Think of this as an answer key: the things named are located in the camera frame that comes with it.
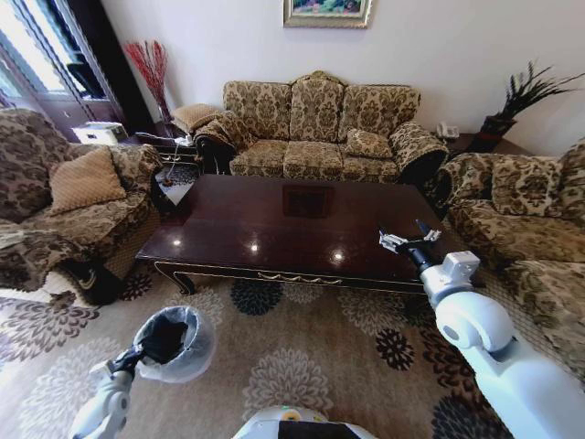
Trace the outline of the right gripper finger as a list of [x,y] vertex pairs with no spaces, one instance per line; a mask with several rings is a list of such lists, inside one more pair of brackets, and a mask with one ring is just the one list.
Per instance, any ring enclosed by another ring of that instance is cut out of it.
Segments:
[[389,251],[397,251],[401,246],[409,242],[408,239],[402,238],[395,234],[388,233],[381,225],[378,226],[379,244]]
[[422,233],[424,241],[436,241],[440,238],[440,231],[433,229],[430,225],[421,219],[416,219],[416,224]]

